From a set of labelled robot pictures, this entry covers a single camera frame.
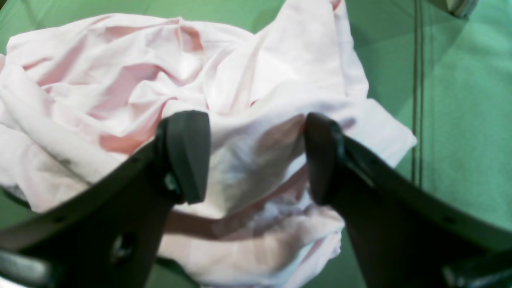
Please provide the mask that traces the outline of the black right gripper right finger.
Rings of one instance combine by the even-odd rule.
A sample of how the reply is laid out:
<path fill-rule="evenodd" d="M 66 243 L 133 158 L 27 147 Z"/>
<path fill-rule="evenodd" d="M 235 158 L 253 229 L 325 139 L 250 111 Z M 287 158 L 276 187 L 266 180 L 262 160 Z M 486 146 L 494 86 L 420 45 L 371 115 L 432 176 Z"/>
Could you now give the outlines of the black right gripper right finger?
<path fill-rule="evenodd" d="M 510 231 L 417 188 L 324 115 L 307 115 L 304 139 L 314 201 L 343 217 L 368 288 L 510 288 Z"/>

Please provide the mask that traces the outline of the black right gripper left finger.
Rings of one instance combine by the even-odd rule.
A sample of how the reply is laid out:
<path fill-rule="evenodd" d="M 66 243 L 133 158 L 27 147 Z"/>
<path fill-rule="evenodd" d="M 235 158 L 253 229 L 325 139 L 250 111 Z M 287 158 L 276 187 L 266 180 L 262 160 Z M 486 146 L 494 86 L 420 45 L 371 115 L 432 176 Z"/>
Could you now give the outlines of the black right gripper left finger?
<path fill-rule="evenodd" d="M 155 138 L 91 188 L 1 232 L 1 279 L 22 288 L 142 288 L 175 205 L 205 199 L 208 114 L 161 120 Z"/>

